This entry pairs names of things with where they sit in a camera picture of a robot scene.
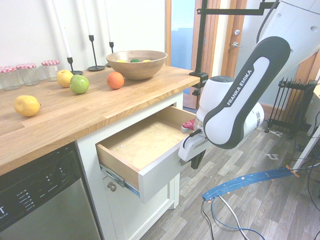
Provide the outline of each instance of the glass jar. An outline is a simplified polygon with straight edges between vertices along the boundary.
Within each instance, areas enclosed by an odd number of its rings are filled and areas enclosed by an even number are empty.
[[[0,84],[3,90],[11,91],[21,87],[16,68],[14,66],[0,67]]]
[[[24,85],[33,86],[40,83],[37,76],[37,68],[35,63],[23,63],[16,66],[21,75]]]
[[[41,63],[49,82],[57,81],[57,73],[60,71],[59,63],[58,60],[48,60]]]

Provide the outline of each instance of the dishwasher control panel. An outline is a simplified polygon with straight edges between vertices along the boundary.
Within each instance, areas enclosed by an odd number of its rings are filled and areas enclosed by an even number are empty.
[[[62,147],[0,176],[0,232],[81,178],[72,147]]]

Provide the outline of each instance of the butcher block countertop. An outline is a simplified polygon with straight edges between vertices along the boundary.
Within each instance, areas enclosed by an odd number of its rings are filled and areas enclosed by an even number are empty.
[[[85,71],[90,86],[77,95],[57,82],[13,91],[0,89],[0,175],[142,110],[199,82],[189,70],[163,66],[152,78],[125,80],[118,90],[106,82],[112,68]],[[31,95],[41,104],[33,117],[15,112],[14,100]]]

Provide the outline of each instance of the drawer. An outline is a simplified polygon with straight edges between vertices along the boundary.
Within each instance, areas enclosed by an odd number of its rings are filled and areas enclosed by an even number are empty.
[[[101,169],[146,203],[185,167],[181,125],[195,116],[169,106],[97,143]]]

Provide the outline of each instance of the franka emika robot arm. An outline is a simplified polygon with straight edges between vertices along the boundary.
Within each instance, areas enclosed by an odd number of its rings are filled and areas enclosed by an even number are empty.
[[[200,98],[194,132],[181,144],[182,164],[198,165],[212,144],[236,147],[264,120],[258,103],[269,84],[320,48],[320,0],[283,0],[233,82],[209,79]]]

